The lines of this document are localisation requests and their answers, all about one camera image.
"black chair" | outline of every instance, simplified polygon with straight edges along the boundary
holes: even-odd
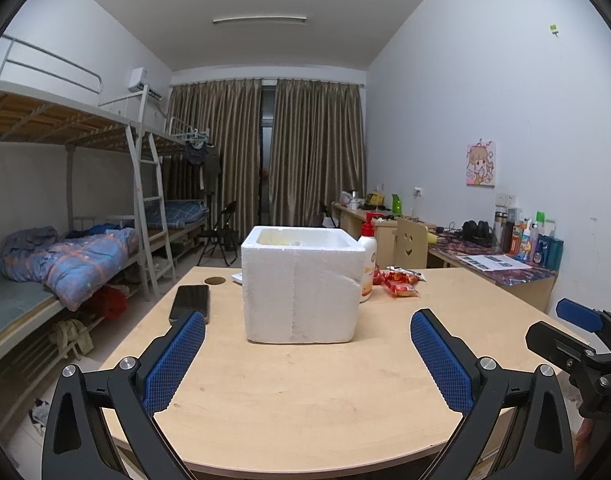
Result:
[[[339,226],[337,225],[337,222],[334,221],[334,218],[332,216],[332,214],[330,213],[330,211],[328,210],[327,206],[325,205],[325,203],[319,201],[319,213],[323,213],[323,216],[329,216],[330,220],[332,220],[332,225],[334,226],[335,229],[338,229]]]
[[[197,267],[201,265],[201,260],[203,259],[203,255],[206,254],[206,251],[208,250],[208,245],[210,245],[210,243],[214,244],[214,247],[212,247],[212,252],[210,253],[211,257],[217,250],[217,247],[219,247],[219,249],[221,249],[221,254],[223,255],[226,266],[229,267],[234,262],[236,262],[236,259],[239,257],[239,254],[236,250],[239,240],[234,240],[234,230],[230,227],[230,220],[232,219],[232,215],[234,214],[235,211],[236,211],[236,200],[234,200],[234,202],[231,202],[230,204],[228,204],[226,207],[223,208],[221,213],[219,213],[219,215],[217,216],[217,221],[215,222],[214,226],[212,226],[211,229],[202,231],[198,235],[198,238],[205,238],[206,244],[203,248],[201,256],[199,257]],[[228,259],[226,258],[226,250],[224,248],[224,245],[226,244],[234,247],[234,260],[232,260],[230,263],[228,263]]]

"lotion bottle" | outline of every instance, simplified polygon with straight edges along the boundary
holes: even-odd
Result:
[[[375,238],[375,227],[372,219],[381,214],[365,213],[365,223],[361,228],[361,238],[359,243],[365,247],[365,261],[363,265],[363,278],[361,279],[361,299],[363,303],[372,294],[372,280],[375,274],[375,261],[377,259],[377,239]]]

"blue gripper pad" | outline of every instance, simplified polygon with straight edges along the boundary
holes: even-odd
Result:
[[[422,312],[412,316],[410,336],[447,406],[468,413],[474,405],[470,376]]]
[[[603,330],[603,321],[598,312],[567,298],[556,304],[556,315],[587,332]]]
[[[195,312],[146,376],[142,403],[148,415],[168,407],[205,337],[205,320]]]

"white foam cooler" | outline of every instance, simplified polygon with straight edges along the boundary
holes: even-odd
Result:
[[[339,343],[359,316],[365,249],[341,229],[255,227],[241,248],[246,335]]]

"power outlet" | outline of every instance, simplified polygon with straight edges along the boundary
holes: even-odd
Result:
[[[505,193],[497,193],[494,205],[496,207],[506,207],[506,203],[508,202],[508,195]]]

